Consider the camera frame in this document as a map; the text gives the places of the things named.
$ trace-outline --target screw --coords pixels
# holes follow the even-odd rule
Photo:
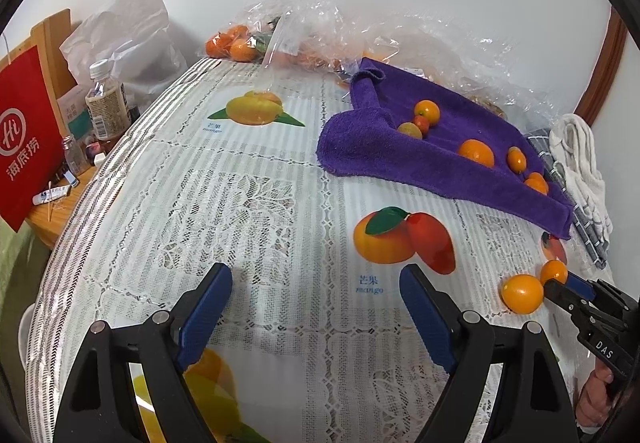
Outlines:
[[[169,313],[166,311],[156,311],[151,317],[151,320],[153,320],[154,324],[164,324],[169,320]]]
[[[98,333],[102,333],[105,327],[106,324],[104,323],[104,321],[98,320],[91,324],[89,331],[91,331],[94,335],[97,335]]]
[[[478,324],[478,322],[480,321],[480,315],[475,311],[465,311],[462,314],[462,318],[469,324]]]
[[[542,326],[537,322],[531,321],[527,322],[527,330],[534,335],[542,333]]]

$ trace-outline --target purple towel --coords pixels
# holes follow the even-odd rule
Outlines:
[[[398,68],[364,58],[360,69],[351,81],[353,110],[332,116],[318,140],[318,159],[327,172],[372,176],[474,201],[569,238],[571,208],[561,189],[548,182],[549,195],[544,196],[523,182],[531,172],[544,174],[544,167],[514,126],[459,94]],[[420,100],[432,100],[440,107],[440,123],[422,140],[396,131],[401,123],[412,121]],[[491,147],[494,168],[457,154],[467,139]],[[507,166],[512,146],[527,158],[524,174],[516,175]]]

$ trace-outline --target haidilao logo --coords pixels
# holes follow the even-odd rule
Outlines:
[[[19,109],[8,108],[0,114],[0,154],[12,156],[18,152],[26,133],[27,123]]]

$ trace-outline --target plastic bottle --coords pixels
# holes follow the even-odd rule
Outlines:
[[[111,151],[131,125],[124,87],[111,78],[108,60],[99,60],[89,67],[94,87],[85,97],[95,137],[105,152]]]
[[[71,173],[78,177],[89,170],[89,162],[87,161],[82,148],[73,136],[66,136],[62,139],[62,150],[65,152],[65,161],[69,165]]]

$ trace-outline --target human hand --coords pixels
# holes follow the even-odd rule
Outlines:
[[[610,368],[596,359],[596,368],[591,371],[575,407],[575,418],[581,426],[599,427],[605,422],[611,409],[606,387],[612,381]]]

